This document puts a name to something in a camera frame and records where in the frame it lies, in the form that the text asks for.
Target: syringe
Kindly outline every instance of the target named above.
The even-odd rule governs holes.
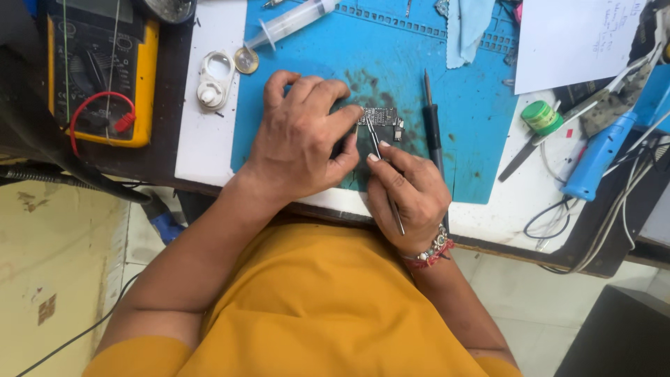
[[[278,40],[304,28],[323,15],[334,11],[335,5],[340,1],[341,0],[307,0],[267,23],[263,23],[263,20],[259,19],[263,31],[258,33],[258,35],[251,40],[245,42],[245,46],[254,49],[261,44],[269,42],[270,45],[272,45],[272,49],[276,50],[275,43]]]

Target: beaded bracelet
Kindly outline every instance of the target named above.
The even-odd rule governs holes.
[[[440,232],[428,250],[416,257],[402,256],[408,267],[425,268],[434,265],[440,258],[451,259],[444,255],[448,249],[454,248],[454,241],[447,238],[447,229],[440,224]]]

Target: yellow sleeve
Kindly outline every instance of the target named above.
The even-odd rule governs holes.
[[[489,377],[523,377],[521,371],[512,364],[496,358],[476,358],[474,361]]]
[[[174,377],[191,354],[186,344],[170,337],[136,337],[102,351],[82,377]]]

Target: digital multimeter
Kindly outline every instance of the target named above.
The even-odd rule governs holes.
[[[122,132],[114,128],[130,108],[118,97],[104,96],[77,117],[75,136],[131,148],[149,143],[158,23],[138,14],[129,0],[46,3],[49,109],[56,121],[67,127],[79,105],[111,88],[134,102],[136,120],[132,127]]]

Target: microchip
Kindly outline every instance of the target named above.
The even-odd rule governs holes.
[[[403,121],[403,118],[398,117],[398,109],[394,107],[390,109],[384,109],[381,107],[363,107],[363,109],[365,110],[365,115],[370,116],[373,127],[393,127],[393,141],[403,141],[405,122]],[[363,125],[367,127],[365,115],[361,117],[358,122],[356,122],[357,125]]]

